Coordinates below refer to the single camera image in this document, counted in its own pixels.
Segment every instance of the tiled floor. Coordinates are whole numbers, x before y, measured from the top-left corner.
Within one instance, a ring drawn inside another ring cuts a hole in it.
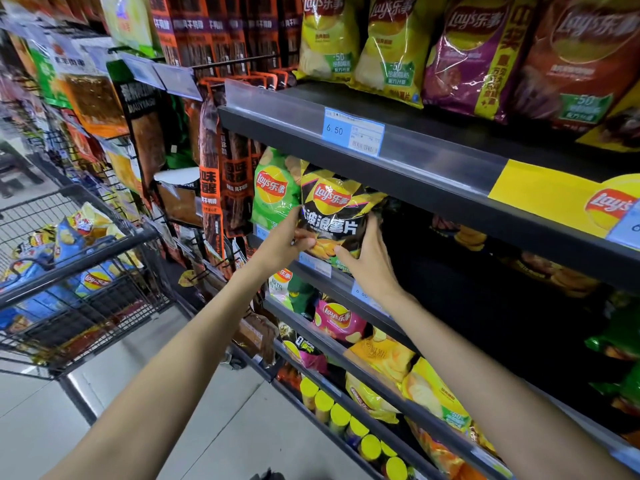
[[[186,320],[172,308],[73,375],[94,410],[114,399]],[[0,477],[36,480],[88,427],[57,383],[0,374]],[[287,480],[365,474],[272,386],[220,367],[167,460],[162,480],[248,480],[267,468]]]

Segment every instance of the person's right hand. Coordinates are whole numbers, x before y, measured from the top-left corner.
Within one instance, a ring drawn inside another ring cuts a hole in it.
[[[341,246],[335,247],[335,255],[349,268],[362,290],[382,307],[385,306],[386,300],[393,299],[397,293],[404,293],[391,267],[375,214],[369,214],[360,259],[354,258]]]

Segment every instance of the shopping cart handle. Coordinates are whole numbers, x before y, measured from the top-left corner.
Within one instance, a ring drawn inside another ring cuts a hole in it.
[[[48,271],[31,281],[18,286],[7,292],[0,292],[0,309],[14,306],[23,300],[30,298],[37,293],[46,291],[52,285],[64,282],[69,278],[82,273],[83,271],[98,266],[99,264],[113,259],[120,254],[132,250],[133,248],[157,238],[155,229],[144,228],[139,232],[118,239],[117,241],[97,250],[82,259],[73,261],[64,266]]]

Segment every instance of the shopping cart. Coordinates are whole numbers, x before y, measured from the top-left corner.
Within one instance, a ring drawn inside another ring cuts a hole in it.
[[[0,372],[59,381],[91,423],[95,414],[87,410],[69,373],[174,302],[159,263],[158,234],[150,226],[134,227],[82,186],[67,185],[0,210],[0,269],[14,273],[15,249],[37,230],[74,215],[85,202],[110,218],[124,237],[100,238],[55,266],[39,260],[36,252],[27,253],[23,260],[42,266],[44,273],[24,284],[0,284],[0,323],[2,318],[5,323]],[[100,276],[110,272],[111,279],[91,293],[76,294],[79,277],[90,269],[104,272]]]

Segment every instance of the hand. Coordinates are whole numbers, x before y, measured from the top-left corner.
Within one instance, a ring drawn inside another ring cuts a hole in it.
[[[349,268],[349,271],[364,292],[386,308],[384,301],[393,299],[404,290],[398,284],[387,247],[382,240],[378,217],[369,214],[367,230],[362,240],[360,259],[354,258],[341,246],[335,247],[335,255]]]
[[[313,237],[306,237],[296,240],[294,244],[291,243],[296,234],[299,215],[300,206],[291,209],[289,215],[270,231],[267,239],[261,243],[260,248],[247,263],[247,266],[251,264],[252,267],[258,269],[258,273],[264,275],[265,280],[290,265],[301,252],[316,245],[316,240]]]

